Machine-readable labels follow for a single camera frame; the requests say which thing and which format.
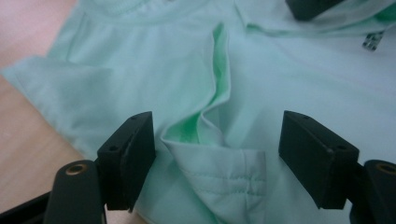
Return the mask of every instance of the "fabric fold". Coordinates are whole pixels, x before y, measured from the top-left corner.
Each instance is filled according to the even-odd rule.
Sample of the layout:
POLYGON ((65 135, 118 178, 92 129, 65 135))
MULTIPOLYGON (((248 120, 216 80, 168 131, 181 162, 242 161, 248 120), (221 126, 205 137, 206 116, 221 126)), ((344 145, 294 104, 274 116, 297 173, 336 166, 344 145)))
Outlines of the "fabric fold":
POLYGON ((264 152, 226 147, 216 125, 221 119, 219 107, 230 99, 231 91, 227 34, 222 26, 215 30, 214 40, 213 98, 202 109, 170 126, 162 140, 191 188, 219 223, 263 223, 264 152))

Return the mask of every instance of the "green fabric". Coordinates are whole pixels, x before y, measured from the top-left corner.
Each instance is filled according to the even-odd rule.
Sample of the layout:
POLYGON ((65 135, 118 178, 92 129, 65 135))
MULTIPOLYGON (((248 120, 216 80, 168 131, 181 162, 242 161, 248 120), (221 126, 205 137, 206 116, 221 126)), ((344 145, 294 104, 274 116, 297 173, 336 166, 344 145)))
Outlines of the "green fabric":
POLYGON ((263 223, 264 151, 229 146, 218 126, 231 91, 227 14, 216 3, 184 20, 131 25, 99 20, 88 4, 49 58, 19 62, 5 77, 87 159, 125 119, 153 112, 157 158, 135 206, 147 221, 263 223))
POLYGON ((246 27, 274 36, 363 35, 383 31, 396 20, 379 21, 376 14, 395 0, 344 1, 312 21, 297 21, 285 1, 235 0, 246 27))
POLYGON ((256 3, 279 6, 82 0, 48 57, 2 73, 87 159, 153 112, 157 159, 135 205, 149 223, 348 223, 350 204, 318 210, 278 157, 283 111, 328 126, 361 161, 396 161, 396 33, 375 53, 361 47, 360 34, 390 24, 372 20, 378 10, 316 38, 274 37, 262 29, 271 7, 256 3))

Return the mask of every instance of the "table surface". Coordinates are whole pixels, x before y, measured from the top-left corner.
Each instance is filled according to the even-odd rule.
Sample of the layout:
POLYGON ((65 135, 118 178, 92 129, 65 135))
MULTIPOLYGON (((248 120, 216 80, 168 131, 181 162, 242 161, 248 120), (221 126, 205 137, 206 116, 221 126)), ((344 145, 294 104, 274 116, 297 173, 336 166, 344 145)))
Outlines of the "table surface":
MULTIPOLYGON (((0 68, 45 55, 76 0, 0 1, 0 68)), ((50 191, 56 172, 78 154, 0 76, 0 213, 50 191)), ((145 223, 107 212, 108 223, 145 223)))

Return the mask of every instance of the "mint green shirt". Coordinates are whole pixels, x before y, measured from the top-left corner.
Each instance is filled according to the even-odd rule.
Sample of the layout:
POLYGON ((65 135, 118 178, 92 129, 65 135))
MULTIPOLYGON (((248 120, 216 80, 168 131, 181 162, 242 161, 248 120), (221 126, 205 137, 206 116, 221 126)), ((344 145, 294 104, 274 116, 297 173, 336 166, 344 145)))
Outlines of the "mint green shirt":
POLYGON ((278 157, 282 115, 319 120, 361 161, 395 162, 396 34, 361 47, 394 21, 284 21, 285 33, 260 13, 277 4, 81 0, 48 57, 3 74, 87 159, 153 112, 157 159, 135 206, 149 223, 346 223, 347 208, 319 211, 278 157))

